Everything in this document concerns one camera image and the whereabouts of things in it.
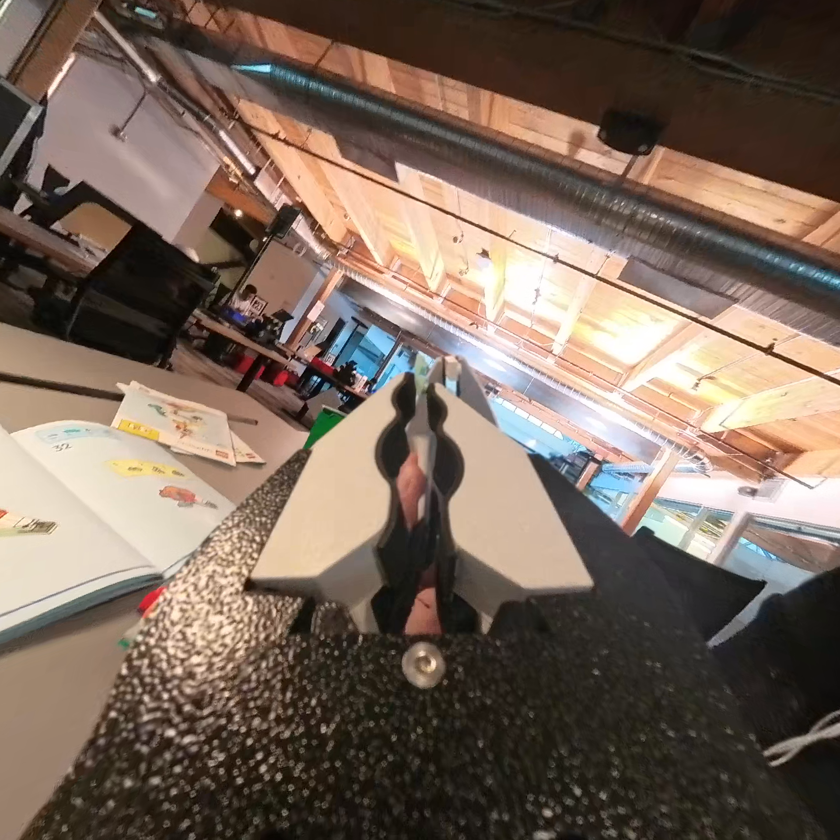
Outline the black office chair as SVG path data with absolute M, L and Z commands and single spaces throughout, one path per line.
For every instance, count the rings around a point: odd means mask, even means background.
M 63 340 L 163 368 L 216 282 L 213 269 L 136 224 L 68 299 L 43 287 L 33 321 Z

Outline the open lego instruction booklet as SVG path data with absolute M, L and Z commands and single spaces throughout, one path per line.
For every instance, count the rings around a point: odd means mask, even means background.
M 152 440 L 83 421 L 2 429 L 2 644 L 166 582 L 234 509 Z

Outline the person's right hand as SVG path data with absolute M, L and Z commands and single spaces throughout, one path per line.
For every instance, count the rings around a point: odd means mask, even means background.
M 427 494 L 427 478 L 421 469 L 416 453 L 411 453 L 402 464 L 395 486 L 400 498 L 402 514 L 410 537 L 421 537 L 421 507 Z M 409 636 L 426 635 L 438 637 L 443 628 L 438 615 L 437 604 L 437 568 L 429 563 L 422 568 L 416 583 L 415 596 L 411 611 L 404 625 L 404 634 Z

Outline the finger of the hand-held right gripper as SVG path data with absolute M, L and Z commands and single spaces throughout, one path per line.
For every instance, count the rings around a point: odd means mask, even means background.
M 485 383 L 467 360 L 457 355 L 447 355 L 441 360 L 441 365 L 442 383 L 445 388 L 490 425 L 499 428 L 496 415 L 490 406 Z
M 409 455 L 404 461 L 404 516 L 422 520 L 427 513 L 432 490 L 436 437 L 429 423 L 427 394 L 415 407 L 406 425 Z

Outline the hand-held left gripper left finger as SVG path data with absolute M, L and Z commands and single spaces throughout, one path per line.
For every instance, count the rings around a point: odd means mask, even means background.
M 396 478 L 408 457 L 413 374 L 390 380 L 308 450 L 249 576 L 254 591 L 336 602 L 363 633 L 398 633 L 410 531 Z

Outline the bird cover instruction booklet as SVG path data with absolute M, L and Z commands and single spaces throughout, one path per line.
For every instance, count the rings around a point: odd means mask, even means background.
M 111 427 L 182 454 L 235 467 L 228 416 L 217 409 L 158 392 L 133 381 L 122 385 Z

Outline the green plastic bin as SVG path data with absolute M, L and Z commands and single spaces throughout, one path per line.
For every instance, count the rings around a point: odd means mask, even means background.
M 303 449 L 310 450 L 320 439 L 347 417 L 345 411 L 330 406 L 321 407 L 309 429 Z

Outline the black ceiling sensor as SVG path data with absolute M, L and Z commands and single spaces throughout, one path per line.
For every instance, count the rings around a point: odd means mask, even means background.
M 645 113 L 622 108 L 604 111 L 596 132 L 608 148 L 633 157 L 648 156 L 665 131 L 667 123 Z

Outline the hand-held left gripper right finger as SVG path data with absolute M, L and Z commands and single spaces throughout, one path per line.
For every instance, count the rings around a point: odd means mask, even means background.
M 427 523 L 443 633 L 478 632 L 505 605 L 591 590 L 524 450 L 443 385 L 427 388 L 427 421 Z

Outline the orange red lego model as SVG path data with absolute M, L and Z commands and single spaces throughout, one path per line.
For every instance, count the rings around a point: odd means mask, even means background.
M 119 639 L 119 646 L 122 650 L 128 650 L 133 645 L 140 631 L 144 629 L 147 622 L 152 618 L 161 597 L 167 589 L 168 585 L 163 584 L 143 597 L 135 610 L 137 621 L 126 629 Z

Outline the silver ventilation duct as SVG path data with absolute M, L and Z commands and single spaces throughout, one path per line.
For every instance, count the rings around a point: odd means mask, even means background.
M 684 280 L 838 310 L 838 255 L 551 150 L 293 61 L 234 60 L 244 96 L 374 157 Z

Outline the dark ceiling panel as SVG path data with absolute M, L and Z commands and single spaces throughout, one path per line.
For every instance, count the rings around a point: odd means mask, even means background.
M 719 318 L 736 302 L 715 291 L 666 275 L 637 259 L 629 259 L 618 280 L 705 319 Z

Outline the black framed screen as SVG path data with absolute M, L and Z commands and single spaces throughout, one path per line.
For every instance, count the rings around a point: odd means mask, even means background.
M 32 133 L 44 107 L 1 77 L 1 176 Z

